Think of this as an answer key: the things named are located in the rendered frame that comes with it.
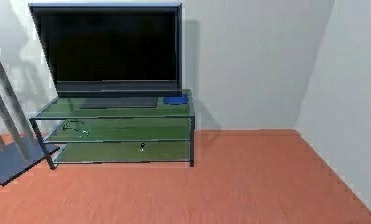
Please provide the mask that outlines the green glass television stand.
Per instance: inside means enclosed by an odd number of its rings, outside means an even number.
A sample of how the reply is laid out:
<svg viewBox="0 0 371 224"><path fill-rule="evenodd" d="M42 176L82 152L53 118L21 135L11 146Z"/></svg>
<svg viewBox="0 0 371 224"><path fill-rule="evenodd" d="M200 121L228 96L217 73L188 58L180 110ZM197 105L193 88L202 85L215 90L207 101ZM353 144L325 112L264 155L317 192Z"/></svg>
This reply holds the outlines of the green glass television stand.
<svg viewBox="0 0 371 224"><path fill-rule="evenodd" d="M186 94L188 103L169 105L167 96ZM82 120L90 130L79 138L64 133L67 120ZM57 97L30 118L38 141L57 145L59 164L195 163L195 123L192 91L125 91L105 98ZM145 143L144 152L140 144Z"/></svg>

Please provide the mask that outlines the black flat screen television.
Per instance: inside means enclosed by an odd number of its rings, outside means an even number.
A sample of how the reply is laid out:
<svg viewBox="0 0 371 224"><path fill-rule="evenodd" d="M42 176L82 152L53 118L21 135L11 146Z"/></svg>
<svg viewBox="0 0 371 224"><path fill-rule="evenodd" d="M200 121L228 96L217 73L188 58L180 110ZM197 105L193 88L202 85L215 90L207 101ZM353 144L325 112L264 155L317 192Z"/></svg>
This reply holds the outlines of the black flat screen television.
<svg viewBox="0 0 371 224"><path fill-rule="evenodd" d="M89 109L154 107L182 90L180 2L28 5L60 98Z"/></svg>

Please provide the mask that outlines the blue flat box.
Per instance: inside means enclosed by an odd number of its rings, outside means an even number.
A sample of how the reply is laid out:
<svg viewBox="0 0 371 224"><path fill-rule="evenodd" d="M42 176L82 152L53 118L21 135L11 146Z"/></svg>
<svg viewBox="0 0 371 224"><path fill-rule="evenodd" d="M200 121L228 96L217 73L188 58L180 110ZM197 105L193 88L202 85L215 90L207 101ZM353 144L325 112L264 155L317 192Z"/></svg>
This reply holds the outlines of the blue flat box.
<svg viewBox="0 0 371 224"><path fill-rule="evenodd" d="M181 96L167 96L163 98L163 102L169 105L183 105L188 103L188 97L186 94Z"/></svg>

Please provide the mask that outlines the grey metal floor stand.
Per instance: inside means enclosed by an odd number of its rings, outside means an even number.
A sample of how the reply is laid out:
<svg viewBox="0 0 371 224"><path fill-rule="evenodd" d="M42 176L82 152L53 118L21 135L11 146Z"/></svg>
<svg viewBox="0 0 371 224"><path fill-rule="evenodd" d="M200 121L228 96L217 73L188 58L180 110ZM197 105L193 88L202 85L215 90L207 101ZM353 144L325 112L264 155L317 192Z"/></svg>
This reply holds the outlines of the grey metal floor stand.
<svg viewBox="0 0 371 224"><path fill-rule="evenodd" d="M52 154L57 152L60 147L57 145L42 145L34 136L34 132L30 128L1 60L0 81L24 130L24 135L21 136L0 94L0 117L12 137L12 142L6 144L0 133L0 185L5 186L42 160L46 160L51 167L54 167Z"/></svg>

